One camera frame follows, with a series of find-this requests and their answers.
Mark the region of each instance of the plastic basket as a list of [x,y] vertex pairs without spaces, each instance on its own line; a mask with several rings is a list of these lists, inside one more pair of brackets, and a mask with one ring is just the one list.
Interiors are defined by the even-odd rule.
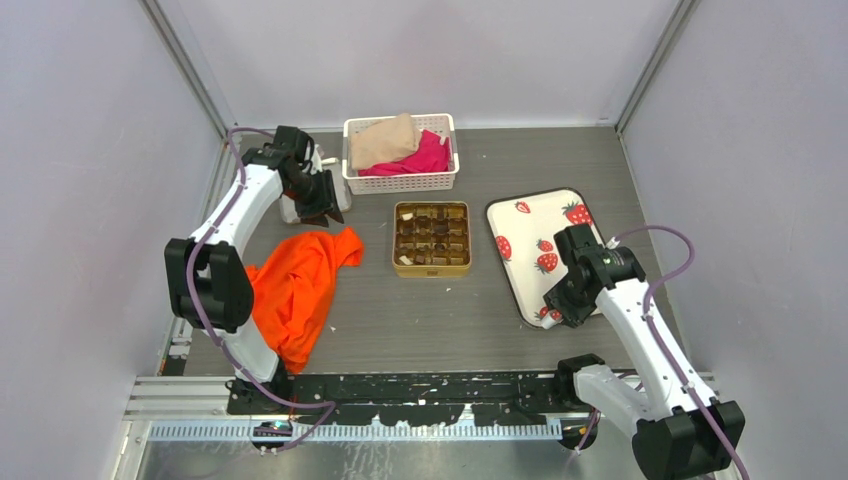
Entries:
[[345,122],[344,141],[342,145],[342,177],[350,186],[354,195],[372,193],[421,192],[425,190],[450,190],[453,180],[459,171],[459,154],[456,152],[456,132],[453,128],[453,117],[447,113],[431,115],[413,115],[415,126],[430,130],[441,136],[450,137],[451,160],[446,172],[439,173],[409,173],[391,177],[366,176],[360,177],[348,161],[350,152],[350,136],[360,133],[372,124],[392,117],[352,118]]

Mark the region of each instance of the orange shirt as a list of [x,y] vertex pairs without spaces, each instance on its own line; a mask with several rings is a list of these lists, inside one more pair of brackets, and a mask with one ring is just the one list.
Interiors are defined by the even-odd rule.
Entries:
[[246,268],[253,286],[253,320],[290,373],[300,373],[321,335],[336,271],[357,266],[365,246],[347,227],[333,236],[307,232],[280,243],[262,268]]

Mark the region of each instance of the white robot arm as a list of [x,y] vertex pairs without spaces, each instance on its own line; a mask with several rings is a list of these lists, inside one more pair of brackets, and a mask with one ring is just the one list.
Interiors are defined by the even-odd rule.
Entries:
[[[265,344],[251,317],[253,289],[241,262],[244,248],[265,211],[283,195],[294,200],[302,223],[328,226],[325,216],[341,223],[344,219],[332,174],[313,168],[321,159],[312,138],[301,130],[278,127],[272,142],[249,149],[242,161],[243,183],[236,179],[209,219],[188,239],[172,239],[165,248],[171,309],[195,328],[204,329],[189,295],[186,267],[196,240],[226,211],[224,221],[198,254],[195,287],[214,333],[224,340],[232,357],[261,383],[275,379],[286,383],[285,369],[280,368],[277,354]],[[242,371],[236,370],[236,377],[250,388]],[[284,386],[274,389],[286,394]]]
[[[695,373],[646,296],[645,272],[633,252],[599,245],[586,225],[567,227],[554,241],[568,273],[545,294],[546,305],[575,328],[599,308],[645,387],[644,393],[633,390],[590,354],[559,362],[554,389],[560,401],[603,412],[631,438],[636,461],[649,480],[691,478],[727,468],[731,453],[724,444],[735,455],[745,424],[742,410],[736,402],[719,402]],[[646,299],[651,302],[648,313]],[[708,406],[699,405],[701,399]]]

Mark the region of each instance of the strawberry print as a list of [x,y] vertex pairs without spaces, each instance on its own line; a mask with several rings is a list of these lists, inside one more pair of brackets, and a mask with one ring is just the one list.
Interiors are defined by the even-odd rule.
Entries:
[[539,250],[541,250],[543,252],[553,252],[554,251],[553,244],[551,242],[547,241],[547,240],[542,240],[541,238],[539,239],[538,242],[536,242],[536,246],[539,247]]
[[551,312],[551,318],[553,318],[554,320],[559,320],[562,318],[562,314],[559,313],[557,310],[548,310],[548,307],[542,307],[542,309],[539,310],[539,313],[536,314],[536,319],[541,320],[545,318],[545,315],[547,315],[548,312]]
[[589,210],[582,203],[573,202],[562,207],[562,214],[573,225],[579,225],[581,223],[592,225],[594,223],[592,216],[589,215]]
[[556,268],[558,263],[559,257],[556,256],[556,253],[546,253],[544,255],[540,255],[539,258],[536,259],[536,268],[538,268],[543,275],[547,275]]
[[495,243],[498,245],[498,251],[501,252],[501,258],[508,262],[512,258],[512,245],[509,244],[509,240],[504,236],[497,236]]

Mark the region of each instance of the gray wall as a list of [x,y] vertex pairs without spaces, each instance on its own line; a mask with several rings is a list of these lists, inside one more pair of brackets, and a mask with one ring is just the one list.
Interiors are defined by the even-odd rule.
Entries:
[[670,295],[753,478],[848,471],[846,25],[843,0],[702,2],[625,135],[647,220],[698,248]]
[[612,125],[677,0],[161,3],[239,123],[341,128]]
[[217,138],[137,2],[0,7],[0,477],[102,478]]

